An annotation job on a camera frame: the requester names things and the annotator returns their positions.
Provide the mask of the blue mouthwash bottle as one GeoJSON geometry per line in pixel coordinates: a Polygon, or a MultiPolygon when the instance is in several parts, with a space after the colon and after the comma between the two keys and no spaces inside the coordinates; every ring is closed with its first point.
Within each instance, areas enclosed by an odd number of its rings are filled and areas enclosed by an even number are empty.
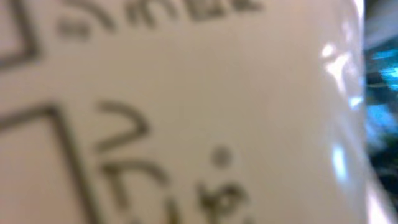
{"type": "Polygon", "coordinates": [[[364,51],[367,151],[378,154],[397,142],[397,39],[364,51]]]}

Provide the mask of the cream snack bag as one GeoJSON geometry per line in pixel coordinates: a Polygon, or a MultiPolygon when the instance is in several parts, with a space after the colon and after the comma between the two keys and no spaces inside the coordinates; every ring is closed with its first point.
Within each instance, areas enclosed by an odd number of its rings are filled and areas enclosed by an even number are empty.
{"type": "Polygon", "coordinates": [[[396,223],[365,12],[2,1],[1,222],[396,223]]]}

